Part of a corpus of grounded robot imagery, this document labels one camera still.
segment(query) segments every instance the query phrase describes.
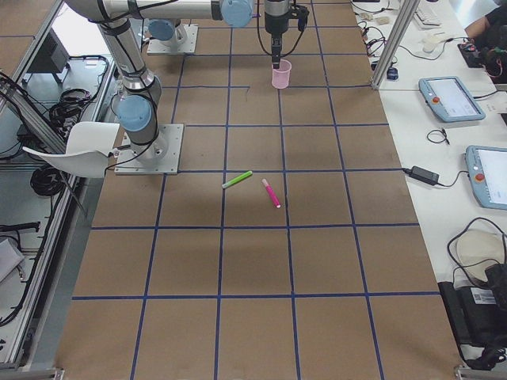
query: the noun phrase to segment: keyboard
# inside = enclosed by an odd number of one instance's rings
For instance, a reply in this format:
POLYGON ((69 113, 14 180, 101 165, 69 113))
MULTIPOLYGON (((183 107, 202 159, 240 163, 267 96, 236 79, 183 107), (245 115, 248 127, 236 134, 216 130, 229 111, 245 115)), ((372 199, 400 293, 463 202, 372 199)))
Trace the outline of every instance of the keyboard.
POLYGON ((442 21, 433 12, 431 6, 425 1, 421 0, 414 13, 414 20, 421 27, 421 29, 434 29, 442 25, 442 21))

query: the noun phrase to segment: green marker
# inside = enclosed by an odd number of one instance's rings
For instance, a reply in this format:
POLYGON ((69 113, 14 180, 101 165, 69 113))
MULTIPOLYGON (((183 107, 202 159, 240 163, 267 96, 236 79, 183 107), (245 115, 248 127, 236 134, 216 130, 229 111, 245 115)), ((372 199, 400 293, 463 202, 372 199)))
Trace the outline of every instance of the green marker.
POLYGON ((226 182, 225 184, 222 184, 222 188, 229 188, 230 186, 232 186, 233 184, 237 184, 243 180, 245 180, 246 178, 248 177, 251 177, 252 176, 252 171, 249 170, 248 172, 245 172, 239 176, 237 176, 236 178, 233 178, 232 180, 229 180, 228 182, 226 182))

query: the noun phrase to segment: pink marker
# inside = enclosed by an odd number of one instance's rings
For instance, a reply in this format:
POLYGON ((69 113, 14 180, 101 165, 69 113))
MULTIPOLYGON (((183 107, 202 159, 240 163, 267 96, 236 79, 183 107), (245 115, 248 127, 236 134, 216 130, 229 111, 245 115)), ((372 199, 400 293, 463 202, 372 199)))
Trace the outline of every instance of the pink marker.
POLYGON ((278 198, 276 197, 276 194, 275 192, 273 191, 273 188, 271 186, 269 186, 269 183, 266 179, 263 179, 262 180, 262 184, 264 185, 264 187, 266 188, 266 191, 268 192, 269 194, 269 198, 271 198, 271 201, 273 202, 273 206, 276 207, 276 208, 280 208, 282 207, 280 205, 280 201, 278 200, 278 198))

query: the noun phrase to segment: white mounting plate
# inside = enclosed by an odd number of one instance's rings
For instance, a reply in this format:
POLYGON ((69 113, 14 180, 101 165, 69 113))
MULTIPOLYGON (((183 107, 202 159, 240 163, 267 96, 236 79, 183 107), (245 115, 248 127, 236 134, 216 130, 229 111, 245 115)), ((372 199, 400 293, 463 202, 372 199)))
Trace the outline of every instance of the white mounting plate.
MULTIPOLYGON (((159 133, 163 134, 169 147, 166 155, 156 165, 146 166, 137 159, 115 166, 116 174, 177 174, 180 161, 181 142, 183 141, 183 124, 163 124, 159 127, 159 133)), ((124 135, 122 145, 130 144, 127 134, 124 135)), ((130 149, 121 150, 116 162, 124 162, 134 158, 130 149)))
POLYGON ((197 24, 183 25, 187 32, 187 40, 175 50, 171 46, 164 45, 159 40, 151 40, 148 45, 148 55, 178 55, 192 54, 196 51, 197 44, 197 24))

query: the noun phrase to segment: tablet screen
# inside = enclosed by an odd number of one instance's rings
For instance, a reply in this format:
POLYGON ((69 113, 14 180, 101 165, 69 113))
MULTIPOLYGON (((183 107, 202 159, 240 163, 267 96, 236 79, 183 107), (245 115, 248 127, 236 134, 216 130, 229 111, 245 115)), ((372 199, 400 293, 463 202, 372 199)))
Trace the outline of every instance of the tablet screen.
POLYGON ((454 79, 434 79, 428 81, 435 95, 450 117, 476 116, 479 110, 475 107, 467 93, 454 79))
POLYGON ((507 204, 507 152, 477 150, 492 203, 507 204))

